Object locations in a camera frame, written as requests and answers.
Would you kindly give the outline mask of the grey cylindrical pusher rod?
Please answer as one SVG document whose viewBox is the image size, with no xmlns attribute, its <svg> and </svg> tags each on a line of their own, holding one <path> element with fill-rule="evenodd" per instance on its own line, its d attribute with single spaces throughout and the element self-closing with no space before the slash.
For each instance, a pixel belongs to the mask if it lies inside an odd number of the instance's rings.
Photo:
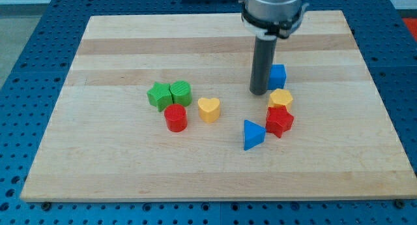
<svg viewBox="0 0 417 225">
<path fill-rule="evenodd" d="M 268 88 L 270 70 L 274 60 L 277 38 L 263 40 L 255 38 L 250 91 L 254 95 L 263 95 Z"/>
</svg>

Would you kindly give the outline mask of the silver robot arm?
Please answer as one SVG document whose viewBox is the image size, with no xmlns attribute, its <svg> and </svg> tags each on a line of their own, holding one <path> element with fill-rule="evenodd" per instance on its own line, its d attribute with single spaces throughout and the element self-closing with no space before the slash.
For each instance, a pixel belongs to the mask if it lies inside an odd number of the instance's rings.
<svg viewBox="0 0 417 225">
<path fill-rule="evenodd" d="M 239 0 L 244 27 L 255 35 L 250 91 L 263 95 L 268 88 L 277 40 L 287 39 L 302 23 L 308 7 L 302 0 Z"/>
</svg>

